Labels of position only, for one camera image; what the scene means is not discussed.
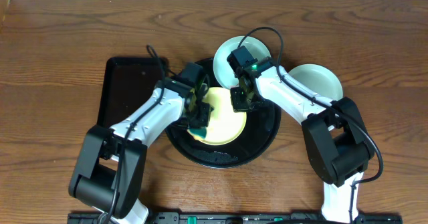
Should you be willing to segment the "green and yellow sponge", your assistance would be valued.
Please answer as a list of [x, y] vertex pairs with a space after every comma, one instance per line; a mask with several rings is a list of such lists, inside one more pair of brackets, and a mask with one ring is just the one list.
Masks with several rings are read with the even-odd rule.
[[207, 136], [207, 128], [189, 128], [187, 132], [195, 139], [195, 140], [204, 140]]

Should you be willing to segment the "yellow plate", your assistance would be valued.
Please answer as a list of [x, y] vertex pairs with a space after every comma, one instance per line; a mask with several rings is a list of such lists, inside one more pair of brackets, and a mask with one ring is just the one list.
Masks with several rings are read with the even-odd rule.
[[198, 141], [220, 146], [235, 140], [245, 128], [247, 114], [233, 111], [230, 91], [227, 88], [211, 87], [203, 101], [210, 103], [214, 110], [206, 127], [206, 138]]

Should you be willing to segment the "light blue plate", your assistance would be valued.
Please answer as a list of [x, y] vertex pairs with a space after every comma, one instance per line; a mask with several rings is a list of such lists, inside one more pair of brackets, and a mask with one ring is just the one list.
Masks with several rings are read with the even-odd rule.
[[293, 68], [288, 73], [295, 80], [320, 95], [333, 100], [340, 100], [344, 97], [340, 80], [324, 66], [303, 64]]

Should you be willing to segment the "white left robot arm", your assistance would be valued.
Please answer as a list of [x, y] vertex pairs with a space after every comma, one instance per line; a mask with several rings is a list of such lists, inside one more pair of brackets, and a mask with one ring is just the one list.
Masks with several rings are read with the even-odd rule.
[[203, 102], [209, 85], [167, 78], [134, 113], [111, 127], [95, 125], [84, 138], [69, 194], [101, 212], [98, 223], [144, 223], [139, 201], [150, 145], [170, 124], [206, 129], [212, 107]]

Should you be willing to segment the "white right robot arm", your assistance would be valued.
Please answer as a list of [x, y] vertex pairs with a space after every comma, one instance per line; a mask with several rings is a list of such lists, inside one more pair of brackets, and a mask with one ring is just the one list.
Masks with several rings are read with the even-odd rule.
[[231, 87], [236, 112], [272, 102], [302, 127], [308, 160], [324, 183], [322, 215], [336, 223], [358, 217], [356, 198], [369, 160], [380, 151], [350, 98], [334, 100], [293, 78], [283, 67], [249, 64], [234, 67]]

